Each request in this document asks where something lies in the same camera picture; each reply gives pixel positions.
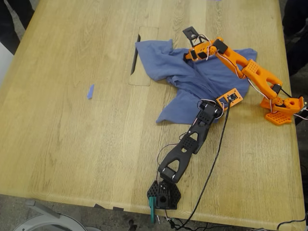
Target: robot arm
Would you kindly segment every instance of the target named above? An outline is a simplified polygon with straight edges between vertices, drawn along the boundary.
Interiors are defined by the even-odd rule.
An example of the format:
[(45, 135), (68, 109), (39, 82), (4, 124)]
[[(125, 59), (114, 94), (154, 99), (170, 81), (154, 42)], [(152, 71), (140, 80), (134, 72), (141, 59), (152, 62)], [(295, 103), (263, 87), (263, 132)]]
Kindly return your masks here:
[[(281, 125), (290, 123), (293, 114), (300, 112), (305, 108), (304, 98), (281, 99), (278, 94), (282, 88), (282, 81), (274, 74), (262, 68), (253, 60), (247, 60), (237, 52), (229, 48), (222, 38), (215, 41), (208, 40), (205, 36), (199, 35), (193, 27), (185, 29), (184, 34), (190, 40), (192, 47), (184, 55), (184, 60), (207, 60), (210, 55), (215, 55), (225, 64), (238, 78), (247, 78), (253, 81), (264, 95), (261, 107), (271, 110), (265, 118), (270, 122)], [(200, 42), (196, 45), (193, 40), (199, 38)]]

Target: table surface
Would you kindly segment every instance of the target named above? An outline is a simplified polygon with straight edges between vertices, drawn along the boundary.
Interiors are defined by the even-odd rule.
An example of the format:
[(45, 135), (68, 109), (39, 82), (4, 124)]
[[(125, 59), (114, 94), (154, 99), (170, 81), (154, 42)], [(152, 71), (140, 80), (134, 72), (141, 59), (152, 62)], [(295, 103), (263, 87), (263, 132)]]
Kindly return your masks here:
[[(150, 80), (139, 60), (130, 75), (134, 42), (140, 34), (189, 47), (189, 26), (233, 49), (253, 48), (290, 92), (277, 0), (42, 0), (0, 89), (0, 193), (150, 213), (157, 153), (189, 126), (155, 123), (177, 90)], [(230, 111), (193, 219), (276, 229), (303, 218), (295, 126), (265, 120), (261, 99), (250, 88)], [(187, 218), (194, 208), (222, 125), (193, 155), (170, 216)]]

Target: dark clothing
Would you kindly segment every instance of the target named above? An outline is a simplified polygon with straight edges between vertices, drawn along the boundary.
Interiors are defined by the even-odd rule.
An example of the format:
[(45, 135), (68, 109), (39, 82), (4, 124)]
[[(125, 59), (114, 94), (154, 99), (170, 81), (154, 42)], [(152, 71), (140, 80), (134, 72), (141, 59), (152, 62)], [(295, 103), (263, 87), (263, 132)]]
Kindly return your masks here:
[[(308, 0), (288, 0), (282, 20), (283, 32), (292, 36), (303, 29), (308, 18)], [(287, 52), (289, 75), (294, 75), (308, 63), (308, 33)]]
[[(29, 0), (7, 0), (17, 13), (22, 25), (26, 29), (30, 23), (34, 10)], [(0, 42), (15, 54), (20, 43), (14, 29), (12, 16), (3, 0), (0, 0)]]

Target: gray floor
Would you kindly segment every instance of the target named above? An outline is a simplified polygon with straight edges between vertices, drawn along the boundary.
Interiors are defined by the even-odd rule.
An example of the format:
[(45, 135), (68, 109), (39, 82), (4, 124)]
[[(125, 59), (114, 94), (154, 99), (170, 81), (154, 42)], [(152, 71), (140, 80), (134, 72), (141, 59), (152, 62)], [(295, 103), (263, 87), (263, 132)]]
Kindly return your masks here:
[[(31, 0), (33, 8), (36, 7), (39, 0)], [(280, 0), (281, 8), (284, 8), (286, 0)], [(15, 28), (18, 36), (21, 38), (24, 34), (21, 23), (18, 20), (17, 15), (12, 11)], [(291, 88), (292, 95), (298, 97), (303, 95), (306, 99), (307, 89), (308, 89), (308, 66), (303, 68), (299, 73), (292, 76)], [(307, 129), (308, 122), (303, 121), (300, 125), (296, 127), (297, 138), (298, 138), (298, 148), (300, 153), (301, 164), (308, 167), (308, 143), (307, 143)], [(14, 228), (27, 220), (28, 218), (34, 216), (36, 213), (31, 209), (24, 206), (25, 199), (0, 195), (0, 231), (12, 231)], [(162, 231), (170, 230), (169, 224), (161, 218), (161, 225), (153, 225), (150, 223), (150, 217), (148, 215), (120, 212), (113, 210), (106, 210), (100, 208), (90, 208), (75, 205), (65, 205), (60, 203), (52, 202), (42, 202), (42, 204), (47, 205), (54, 211), (70, 215), (72, 217), (81, 218), (81, 223), (85, 226), (93, 226), (101, 229), (102, 231), (127, 231), (129, 229), (128, 221), (133, 219), (135, 224), (138, 225), (137, 230), (143, 231)], [(189, 226), (192, 228), (204, 226), (203, 222), (190, 222)], [(213, 231), (245, 231), (248, 228), (229, 226), (226, 228), (213, 228)]]

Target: blue cloth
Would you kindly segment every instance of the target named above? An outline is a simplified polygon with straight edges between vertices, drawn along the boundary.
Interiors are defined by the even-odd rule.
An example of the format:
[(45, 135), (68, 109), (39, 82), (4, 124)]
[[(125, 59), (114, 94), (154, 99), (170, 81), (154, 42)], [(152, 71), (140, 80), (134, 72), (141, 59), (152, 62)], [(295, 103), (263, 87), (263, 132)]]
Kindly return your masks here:
[[(188, 49), (173, 49), (172, 40), (136, 42), (143, 67), (150, 78), (166, 81), (178, 88), (177, 96), (163, 109), (157, 123), (168, 120), (178, 124), (191, 124), (199, 112), (200, 99), (215, 100), (237, 88), (244, 97), (249, 83), (239, 79), (216, 56), (207, 61), (183, 61)], [(253, 49), (238, 50), (246, 59), (256, 60)]]

